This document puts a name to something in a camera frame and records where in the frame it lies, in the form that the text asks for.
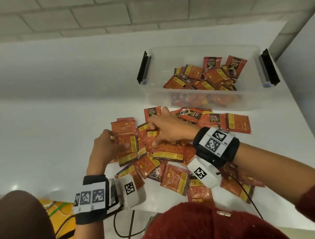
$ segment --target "red clothing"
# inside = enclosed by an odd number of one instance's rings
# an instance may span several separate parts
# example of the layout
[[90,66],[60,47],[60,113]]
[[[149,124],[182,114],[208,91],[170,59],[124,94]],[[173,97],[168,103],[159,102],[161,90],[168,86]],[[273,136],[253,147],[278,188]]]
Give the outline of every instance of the red clothing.
[[[295,207],[315,221],[315,186],[301,197]],[[220,215],[220,209],[208,208],[202,203],[181,203],[158,216],[143,238],[288,239],[257,216],[237,211],[229,213],[230,216]]]

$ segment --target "clear plastic container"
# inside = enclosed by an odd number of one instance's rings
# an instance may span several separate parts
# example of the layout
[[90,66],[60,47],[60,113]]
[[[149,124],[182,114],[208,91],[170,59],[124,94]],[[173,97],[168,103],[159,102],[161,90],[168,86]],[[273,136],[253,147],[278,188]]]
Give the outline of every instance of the clear plastic container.
[[[155,47],[148,51],[151,62],[142,89],[153,105],[168,107],[211,108],[228,110],[253,110],[268,97],[271,88],[264,88],[255,59],[261,53],[258,46],[208,45]],[[174,68],[192,64],[202,67],[205,56],[222,57],[224,65],[228,56],[247,61],[235,87],[237,91],[221,90],[173,90],[164,89],[164,84],[173,76]]]

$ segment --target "brick wall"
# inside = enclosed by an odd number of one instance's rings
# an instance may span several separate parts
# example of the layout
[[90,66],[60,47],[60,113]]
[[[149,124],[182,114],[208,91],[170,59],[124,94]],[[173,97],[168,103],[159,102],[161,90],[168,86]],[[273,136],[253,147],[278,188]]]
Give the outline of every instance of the brick wall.
[[314,10],[315,0],[0,0],[0,42],[287,20],[277,58]]

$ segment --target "white table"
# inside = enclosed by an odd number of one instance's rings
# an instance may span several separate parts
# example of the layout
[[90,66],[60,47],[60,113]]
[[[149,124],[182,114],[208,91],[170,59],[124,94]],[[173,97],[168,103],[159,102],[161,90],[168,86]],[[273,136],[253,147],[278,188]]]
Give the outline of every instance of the white table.
[[[263,26],[262,23],[239,26],[242,31],[235,26],[213,28],[209,39],[214,40],[212,32],[216,32],[215,39],[219,42],[226,41],[220,32],[230,30],[241,35],[250,32],[256,39],[245,38],[246,41],[261,41],[261,48],[268,47],[283,24],[275,24],[274,28],[269,24],[265,32]],[[205,33],[204,29],[196,32],[200,36]],[[153,32],[145,41],[139,40],[134,46],[136,51],[120,53],[123,57],[113,59],[104,59],[101,46],[106,50],[113,47],[114,53],[109,54],[117,53],[119,47],[104,44],[105,37],[0,46],[0,52],[6,56],[5,60],[0,59],[0,79],[14,85],[3,87],[2,82],[0,90],[0,194],[21,189],[37,197],[73,201],[85,174],[93,139],[104,128],[110,128],[110,122],[116,118],[134,116],[138,124],[144,122],[143,109],[151,106],[145,103],[135,80],[143,54],[139,49],[148,50],[151,44],[157,46],[163,41],[164,45],[209,44],[207,37],[188,40],[184,36],[184,30],[177,30],[177,34],[173,30]],[[109,38],[116,39],[121,46],[127,42],[124,34]],[[87,43],[88,50],[76,53],[78,46]],[[106,77],[115,79],[115,84],[110,85]],[[261,109],[236,112],[249,115],[252,128],[251,135],[237,134],[237,137],[244,143],[315,167],[315,139],[283,80],[276,89],[278,93],[264,102]],[[110,178],[119,170],[117,164],[110,165],[106,175]],[[135,209],[164,212],[187,201],[186,197],[150,179],[145,180],[144,190],[146,200]],[[217,205],[256,214],[252,205],[220,187],[213,189],[213,196]],[[268,188],[256,188],[253,200],[265,220],[276,226],[315,230],[314,223]]]

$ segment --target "person's left arm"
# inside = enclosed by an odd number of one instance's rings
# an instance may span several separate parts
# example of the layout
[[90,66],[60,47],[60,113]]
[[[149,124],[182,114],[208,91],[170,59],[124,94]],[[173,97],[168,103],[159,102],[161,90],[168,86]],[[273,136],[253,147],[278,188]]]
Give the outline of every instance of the person's left arm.
[[[111,136],[117,136],[110,130],[103,133],[94,140],[94,146],[89,159],[86,175],[103,175],[106,166],[116,157],[119,152],[130,147],[130,145],[118,144],[117,137],[111,140]],[[103,221],[93,222],[86,225],[77,225],[74,239],[104,239]]]

